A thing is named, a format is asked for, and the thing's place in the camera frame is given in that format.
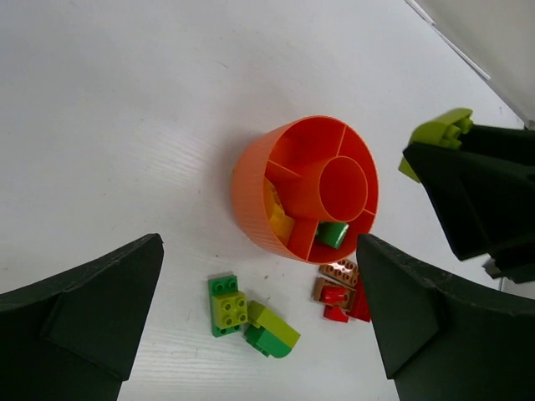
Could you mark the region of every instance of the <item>ribbed side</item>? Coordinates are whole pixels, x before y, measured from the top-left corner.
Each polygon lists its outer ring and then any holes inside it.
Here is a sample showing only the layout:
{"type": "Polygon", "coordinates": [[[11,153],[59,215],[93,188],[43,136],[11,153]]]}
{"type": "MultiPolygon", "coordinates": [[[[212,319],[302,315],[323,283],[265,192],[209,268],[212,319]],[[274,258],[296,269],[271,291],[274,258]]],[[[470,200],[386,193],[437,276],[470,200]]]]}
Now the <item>ribbed side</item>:
{"type": "Polygon", "coordinates": [[[232,207],[238,225],[251,241],[280,256],[302,260],[275,236],[263,200],[263,179],[269,155],[277,140],[292,124],[265,134],[243,153],[232,174],[232,207]]]}

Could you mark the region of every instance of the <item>orange round bin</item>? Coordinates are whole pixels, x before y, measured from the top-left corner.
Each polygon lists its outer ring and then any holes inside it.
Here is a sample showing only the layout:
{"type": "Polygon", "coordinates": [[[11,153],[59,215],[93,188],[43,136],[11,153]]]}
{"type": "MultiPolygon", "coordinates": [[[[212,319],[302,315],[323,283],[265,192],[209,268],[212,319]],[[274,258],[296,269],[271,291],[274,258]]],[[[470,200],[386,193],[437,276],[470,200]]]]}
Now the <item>orange round bin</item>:
{"type": "Polygon", "coordinates": [[[379,196],[375,163],[347,124],[312,116],[277,128],[253,142],[232,175],[232,207],[247,236],[267,251],[309,263],[330,263],[355,252],[357,236],[374,223],[379,196]],[[264,177],[295,219],[285,246],[269,225],[264,177]],[[320,221],[349,224],[342,246],[315,241],[320,221]]]}

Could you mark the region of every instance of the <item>green lego brick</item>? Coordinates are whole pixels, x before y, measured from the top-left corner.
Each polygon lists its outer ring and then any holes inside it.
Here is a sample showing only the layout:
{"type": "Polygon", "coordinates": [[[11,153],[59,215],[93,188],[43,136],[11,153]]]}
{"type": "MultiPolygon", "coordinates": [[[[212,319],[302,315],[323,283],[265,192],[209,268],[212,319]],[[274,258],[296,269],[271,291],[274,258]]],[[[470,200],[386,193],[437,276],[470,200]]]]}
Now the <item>green lego brick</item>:
{"type": "Polygon", "coordinates": [[[239,332],[240,331],[240,325],[227,327],[227,328],[219,328],[214,323],[214,310],[212,307],[212,297],[224,295],[228,293],[233,293],[237,291],[237,277],[234,275],[226,276],[226,277],[220,277],[220,278],[212,278],[211,280],[208,280],[208,293],[210,294],[210,315],[211,315],[211,334],[215,338],[219,338],[221,336],[226,336],[227,334],[232,334],[233,332],[239,332]]]}
{"type": "Polygon", "coordinates": [[[249,323],[256,328],[264,327],[276,338],[293,348],[301,334],[261,303],[251,301],[247,308],[249,323]]]}
{"type": "Polygon", "coordinates": [[[219,328],[215,324],[211,325],[211,334],[215,338],[226,336],[227,334],[232,334],[233,332],[239,332],[242,327],[239,325],[229,327],[229,328],[219,328]]]}
{"type": "Polygon", "coordinates": [[[247,323],[247,302],[243,292],[212,296],[211,309],[213,323],[219,328],[247,323]]]}
{"type": "Polygon", "coordinates": [[[348,233],[349,224],[325,222],[320,223],[318,229],[319,233],[316,235],[318,240],[325,245],[339,249],[345,235],[348,233]]]}
{"type": "Polygon", "coordinates": [[[237,277],[233,274],[208,280],[208,292],[211,296],[224,295],[237,290],[237,277]]]}
{"type": "Polygon", "coordinates": [[[284,358],[292,351],[291,347],[276,338],[265,327],[249,326],[245,331],[245,338],[266,357],[271,355],[274,358],[284,358]]]}
{"type": "MultiPolygon", "coordinates": [[[[410,136],[409,145],[413,142],[419,142],[457,150],[461,147],[459,136],[467,134],[473,126],[470,119],[471,114],[472,110],[459,108],[439,115],[416,128],[410,136]]],[[[420,182],[405,157],[401,160],[398,170],[414,181],[420,182]]]]}

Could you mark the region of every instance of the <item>white surface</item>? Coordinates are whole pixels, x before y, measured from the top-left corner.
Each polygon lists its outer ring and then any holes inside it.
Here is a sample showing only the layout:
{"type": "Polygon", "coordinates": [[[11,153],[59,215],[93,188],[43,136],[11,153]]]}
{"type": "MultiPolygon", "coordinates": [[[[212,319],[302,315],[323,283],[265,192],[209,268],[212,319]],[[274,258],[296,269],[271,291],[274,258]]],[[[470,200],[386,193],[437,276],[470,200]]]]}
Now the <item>white surface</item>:
{"type": "Polygon", "coordinates": [[[491,76],[490,84],[535,121],[535,2],[416,0],[437,27],[491,76]]]}
{"type": "Polygon", "coordinates": [[[376,235],[497,285],[456,261],[397,166],[410,132],[449,108],[521,123],[401,0],[2,2],[0,29],[0,292],[147,232],[165,241],[121,400],[397,399],[372,326],[323,320],[315,268],[256,248],[232,219],[244,147],[305,115],[367,141],[376,235]],[[206,278],[229,271],[302,333],[287,358],[211,337],[206,278]]]}
{"type": "Polygon", "coordinates": [[[502,290],[509,294],[518,295],[519,297],[535,299],[535,282],[515,284],[506,278],[503,282],[502,290]]]}

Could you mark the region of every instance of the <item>red block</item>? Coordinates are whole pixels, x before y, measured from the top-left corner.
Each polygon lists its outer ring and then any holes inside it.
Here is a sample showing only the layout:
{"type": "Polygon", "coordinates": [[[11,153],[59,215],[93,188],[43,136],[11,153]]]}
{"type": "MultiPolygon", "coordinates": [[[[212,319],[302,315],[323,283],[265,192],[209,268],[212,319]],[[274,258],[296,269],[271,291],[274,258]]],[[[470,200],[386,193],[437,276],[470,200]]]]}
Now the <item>red block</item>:
{"type": "Polygon", "coordinates": [[[349,317],[342,311],[342,308],[329,305],[325,307],[324,317],[335,322],[347,323],[349,321],[349,317]]]}
{"type": "Polygon", "coordinates": [[[342,287],[327,286],[321,291],[319,301],[328,305],[335,303],[344,303],[347,301],[347,290],[342,287]]]}
{"type": "Polygon", "coordinates": [[[369,322],[371,320],[371,315],[369,314],[368,300],[366,300],[364,286],[360,278],[357,281],[355,291],[357,293],[354,297],[353,307],[348,312],[348,316],[354,317],[355,319],[363,320],[365,322],[369,322]]]}

